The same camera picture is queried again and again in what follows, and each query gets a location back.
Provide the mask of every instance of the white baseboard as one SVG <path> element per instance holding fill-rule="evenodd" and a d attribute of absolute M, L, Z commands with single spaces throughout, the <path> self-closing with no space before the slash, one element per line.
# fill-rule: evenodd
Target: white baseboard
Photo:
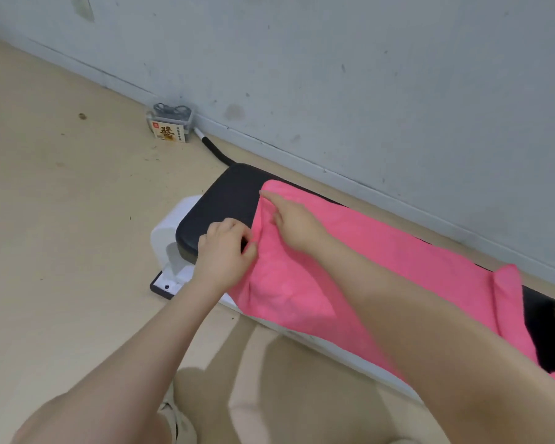
<path fill-rule="evenodd" d="M 110 88 L 121 95 L 125 95 L 142 104 L 147 104 L 152 96 L 148 90 L 117 78 L 116 76 L 103 72 L 98 68 L 85 64 L 73 57 L 66 56 L 61 52 L 37 43 L 23 35 L 0 26 L 0 39 L 9 44 L 26 51 L 34 56 L 44 59 L 52 64 L 65 68 L 73 73 L 80 74 L 91 81 L 104 87 Z M 403 201 L 379 192 L 378 190 L 362 185 L 354 180 L 341 176 L 333 171 L 318 166 L 303 158 L 294 156 L 278 149 L 266 142 L 258 140 L 249 135 L 240 133 L 228 126 L 224 126 L 212 119 L 197 115 L 196 121 L 200 129 L 216 135 L 223 140 L 234 143 L 236 146 L 252 153 L 265 157 L 273 162 L 279 163 L 289 169 L 297 171 L 309 178 L 318 180 L 332 186 L 344 193 L 367 201 L 371 204 L 385 209 L 395 215 L 401 216 L 413 223 L 449 237 L 465 246 L 479 250 L 498 260 L 516 264 L 522 271 L 540 277 L 551 283 L 555 283 L 555 268 L 531 257 L 525 256 L 513 249 L 495 243 L 475 232 L 464 229 L 456 224 L 449 223 L 442 218 L 429 214 L 421 209 L 413 207 Z"/>

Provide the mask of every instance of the pink fabric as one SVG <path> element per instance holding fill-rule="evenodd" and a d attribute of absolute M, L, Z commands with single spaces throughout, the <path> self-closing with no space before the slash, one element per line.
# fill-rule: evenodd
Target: pink fabric
<path fill-rule="evenodd" d="M 538 363 L 524 325 L 522 286 L 514 265 L 490 272 L 458 254 L 288 184 L 270 180 L 263 189 L 304 204 L 330 234 L 352 249 L 459 306 Z M 240 310 L 331 341 L 401 377 L 326 271 L 282 242 L 270 223 L 274 212 L 274 206 L 261 198 L 252 227 L 259 258 L 229 292 Z"/>

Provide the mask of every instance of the white wall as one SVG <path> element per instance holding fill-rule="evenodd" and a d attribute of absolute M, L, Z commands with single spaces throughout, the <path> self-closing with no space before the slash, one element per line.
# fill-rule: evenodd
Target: white wall
<path fill-rule="evenodd" d="M 0 35 L 555 282 L 555 0 L 90 2 L 0 0 Z"/>

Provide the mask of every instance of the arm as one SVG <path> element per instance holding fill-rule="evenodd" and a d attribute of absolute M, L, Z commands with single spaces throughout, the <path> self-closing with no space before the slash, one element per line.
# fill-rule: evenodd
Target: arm
<path fill-rule="evenodd" d="M 302 205 L 262 192 L 286 244 L 339 285 L 454 443 L 555 443 L 555 381 L 459 308 L 329 235 Z"/>
<path fill-rule="evenodd" d="M 18 443 L 133 443 L 155 414 L 200 324 L 256 257 L 241 255 L 242 223 L 213 223 L 199 239 L 193 279 L 148 323 L 41 417 Z"/>

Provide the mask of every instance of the wall stain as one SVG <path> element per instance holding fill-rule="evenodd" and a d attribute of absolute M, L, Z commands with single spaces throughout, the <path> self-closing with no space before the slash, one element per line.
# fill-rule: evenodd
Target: wall stain
<path fill-rule="evenodd" d="M 239 104 L 232 103 L 224 111 L 224 118 L 229 121 L 239 121 L 244 117 L 244 109 Z"/>

